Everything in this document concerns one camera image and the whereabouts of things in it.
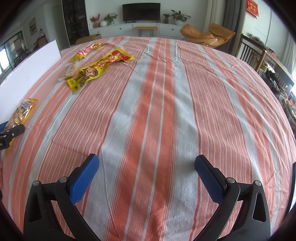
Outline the black flat television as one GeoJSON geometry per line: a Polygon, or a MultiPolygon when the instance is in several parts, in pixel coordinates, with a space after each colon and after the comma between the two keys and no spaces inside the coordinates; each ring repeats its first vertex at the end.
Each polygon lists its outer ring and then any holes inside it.
{"type": "Polygon", "coordinates": [[[122,5],[124,22],[159,21],[161,15],[160,3],[133,3],[122,5]]]}

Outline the framed wall painting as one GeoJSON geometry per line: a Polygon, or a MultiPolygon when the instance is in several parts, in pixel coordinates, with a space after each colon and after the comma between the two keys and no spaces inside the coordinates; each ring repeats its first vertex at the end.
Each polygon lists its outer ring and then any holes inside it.
{"type": "Polygon", "coordinates": [[[29,22],[29,32],[30,32],[30,36],[33,36],[34,34],[36,34],[37,32],[37,24],[36,24],[36,18],[33,17],[29,22]]]}

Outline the yellow cartoon snack bag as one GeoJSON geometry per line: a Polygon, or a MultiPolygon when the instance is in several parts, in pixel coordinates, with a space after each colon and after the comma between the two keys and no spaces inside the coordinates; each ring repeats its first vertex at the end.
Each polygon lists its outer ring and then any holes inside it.
{"type": "Polygon", "coordinates": [[[77,93],[87,82],[99,78],[107,70],[110,64],[119,61],[128,62],[132,60],[135,60],[135,57],[126,53],[122,49],[117,48],[98,61],[81,68],[76,76],[67,80],[67,84],[73,93],[77,93]]]}

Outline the orange lounge chair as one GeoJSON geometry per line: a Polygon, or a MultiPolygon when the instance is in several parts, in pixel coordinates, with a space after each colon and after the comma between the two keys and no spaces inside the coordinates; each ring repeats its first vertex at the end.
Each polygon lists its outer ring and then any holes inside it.
{"type": "Polygon", "coordinates": [[[184,25],[180,30],[181,35],[189,42],[210,48],[217,48],[231,40],[235,32],[212,23],[207,32],[200,32],[190,24],[184,25]]]}

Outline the small wooden bench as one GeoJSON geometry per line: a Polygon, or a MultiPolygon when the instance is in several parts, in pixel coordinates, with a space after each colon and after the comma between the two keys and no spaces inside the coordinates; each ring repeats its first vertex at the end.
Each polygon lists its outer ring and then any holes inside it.
{"type": "Polygon", "coordinates": [[[133,28],[134,30],[138,31],[138,36],[142,37],[144,31],[149,31],[150,37],[154,37],[154,32],[158,30],[157,26],[137,26],[133,28]]]}

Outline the red flower vase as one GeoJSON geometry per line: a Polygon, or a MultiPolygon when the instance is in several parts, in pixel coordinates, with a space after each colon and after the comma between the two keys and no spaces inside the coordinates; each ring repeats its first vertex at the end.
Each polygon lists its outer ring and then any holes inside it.
{"type": "Polygon", "coordinates": [[[98,28],[99,27],[99,20],[100,20],[100,14],[96,16],[92,16],[90,18],[90,21],[92,22],[93,28],[98,28]]]}

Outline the black glass display cabinet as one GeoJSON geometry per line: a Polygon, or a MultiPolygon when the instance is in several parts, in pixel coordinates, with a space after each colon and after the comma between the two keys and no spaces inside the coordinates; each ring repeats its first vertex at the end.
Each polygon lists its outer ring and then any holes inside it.
{"type": "Polygon", "coordinates": [[[70,45],[89,36],[85,0],[62,0],[65,28],[70,45]]]}

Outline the dark wooden chair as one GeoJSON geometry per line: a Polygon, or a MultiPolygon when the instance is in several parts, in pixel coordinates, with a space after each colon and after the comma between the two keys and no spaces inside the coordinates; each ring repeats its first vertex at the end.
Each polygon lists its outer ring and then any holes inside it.
{"type": "Polygon", "coordinates": [[[235,57],[244,61],[259,73],[267,49],[254,39],[241,34],[235,57]]]}

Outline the white round vase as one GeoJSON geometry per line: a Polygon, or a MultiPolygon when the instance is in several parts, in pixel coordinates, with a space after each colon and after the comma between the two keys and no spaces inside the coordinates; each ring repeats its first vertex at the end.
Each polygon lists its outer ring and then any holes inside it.
{"type": "Polygon", "coordinates": [[[107,26],[107,21],[101,21],[100,22],[100,27],[106,27],[107,26]]]}

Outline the brown cardboard box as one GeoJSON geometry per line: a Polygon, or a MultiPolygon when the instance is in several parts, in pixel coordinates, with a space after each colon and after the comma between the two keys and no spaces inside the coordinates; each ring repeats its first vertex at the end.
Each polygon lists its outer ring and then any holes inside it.
{"type": "Polygon", "coordinates": [[[76,40],[75,44],[76,45],[83,44],[83,43],[87,43],[87,42],[98,40],[98,39],[101,39],[101,35],[100,34],[95,34],[95,35],[79,38],[79,39],[76,40]]]}

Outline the white TV cabinet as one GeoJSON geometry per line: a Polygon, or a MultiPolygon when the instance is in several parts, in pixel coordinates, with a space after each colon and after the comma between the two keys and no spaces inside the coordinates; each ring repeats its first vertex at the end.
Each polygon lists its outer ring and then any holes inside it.
{"type": "Polygon", "coordinates": [[[126,23],[113,24],[89,30],[90,35],[101,35],[102,38],[127,37],[157,37],[168,39],[183,39],[182,26],[163,23],[126,23]]]}

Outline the striped orange white tablecloth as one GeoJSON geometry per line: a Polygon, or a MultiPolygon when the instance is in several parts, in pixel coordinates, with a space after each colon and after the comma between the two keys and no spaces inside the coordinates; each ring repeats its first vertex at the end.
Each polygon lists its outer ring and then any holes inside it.
{"type": "Polygon", "coordinates": [[[3,204],[18,228],[34,180],[68,176],[100,159],[77,204],[102,240],[193,240],[214,213],[194,168],[203,154],[227,177],[262,182],[271,230],[287,209],[295,137],[280,102],[243,61],[189,42],[115,37],[81,62],[116,48],[129,62],[73,93],[59,80],[80,47],[30,86],[25,132],[1,154],[3,204]]]}

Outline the red wall hanging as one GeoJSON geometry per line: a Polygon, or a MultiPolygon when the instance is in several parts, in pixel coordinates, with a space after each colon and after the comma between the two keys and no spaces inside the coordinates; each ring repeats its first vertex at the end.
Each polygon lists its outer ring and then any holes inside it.
{"type": "Polygon", "coordinates": [[[259,16],[258,13],[258,4],[254,0],[246,0],[245,10],[247,13],[257,18],[259,16]]]}

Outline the clear rice cake pack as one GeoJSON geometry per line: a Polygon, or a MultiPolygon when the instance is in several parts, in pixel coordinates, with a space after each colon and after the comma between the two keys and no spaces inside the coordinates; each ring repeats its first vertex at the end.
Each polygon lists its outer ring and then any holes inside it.
{"type": "Polygon", "coordinates": [[[68,64],[65,70],[63,71],[62,75],[60,76],[60,78],[58,78],[58,81],[65,81],[69,78],[72,78],[75,75],[75,71],[78,67],[78,64],[79,64],[78,60],[68,64]]]}

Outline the green plant left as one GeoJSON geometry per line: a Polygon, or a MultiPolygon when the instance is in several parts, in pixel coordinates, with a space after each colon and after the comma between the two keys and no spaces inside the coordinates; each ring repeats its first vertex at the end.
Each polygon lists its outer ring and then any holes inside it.
{"type": "Polygon", "coordinates": [[[107,21],[107,25],[113,25],[115,24],[115,20],[117,19],[118,14],[116,13],[108,13],[105,17],[104,20],[107,21]]]}

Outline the yellow peanut bag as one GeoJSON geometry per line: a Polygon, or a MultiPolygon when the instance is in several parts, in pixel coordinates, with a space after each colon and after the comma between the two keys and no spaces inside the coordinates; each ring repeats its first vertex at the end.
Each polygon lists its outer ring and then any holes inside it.
{"type": "Polygon", "coordinates": [[[7,131],[17,125],[24,125],[25,121],[28,119],[32,113],[34,107],[36,106],[38,100],[35,98],[27,98],[15,109],[8,121],[1,123],[1,132],[7,131]]]}

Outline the white cardboard storage box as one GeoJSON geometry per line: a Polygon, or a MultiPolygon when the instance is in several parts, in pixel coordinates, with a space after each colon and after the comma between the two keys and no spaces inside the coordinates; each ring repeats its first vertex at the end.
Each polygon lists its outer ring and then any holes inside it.
{"type": "Polygon", "coordinates": [[[13,111],[30,88],[59,60],[56,40],[22,61],[1,83],[1,123],[8,121],[13,111]]]}

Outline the yellow red snack pack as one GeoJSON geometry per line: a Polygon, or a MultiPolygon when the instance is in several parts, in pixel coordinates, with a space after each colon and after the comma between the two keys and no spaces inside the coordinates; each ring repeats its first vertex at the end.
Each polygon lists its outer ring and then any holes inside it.
{"type": "Polygon", "coordinates": [[[70,59],[70,63],[74,62],[74,61],[77,61],[77,60],[81,60],[81,59],[84,59],[86,58],[90,52],[92,52],[93,50],[96,50],[104,45],[106,45],[107,43],[98,43],[98,42],[95,42],[89,46],[87,46],[86,48],[78,51],[71,59],[70,59]]]}

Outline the green potted plant right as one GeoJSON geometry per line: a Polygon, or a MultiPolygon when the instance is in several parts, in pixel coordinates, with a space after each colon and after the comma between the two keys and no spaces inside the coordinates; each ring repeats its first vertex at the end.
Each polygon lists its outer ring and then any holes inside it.
{"type": "Polygon", "coordinates": [[[171,10],[171,16],[175,20],[176,25],[182,26],[184,23],[191,19],[191,16],[182,13],[181,11],[171,10]]]}

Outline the small dark potted plant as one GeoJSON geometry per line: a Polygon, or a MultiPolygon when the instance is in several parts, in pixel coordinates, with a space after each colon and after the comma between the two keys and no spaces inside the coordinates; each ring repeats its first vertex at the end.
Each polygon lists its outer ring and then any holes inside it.
{"type": "Polygon", "coordinates": [[[165,23],[165,24],[168,24],[168,23],[169,23],[169,17],[170,17],[170,14],[166,14],[166,13],[164,13],[164,14],[163,14],[163,17],[164,17],[164,23],[165,23]]]}

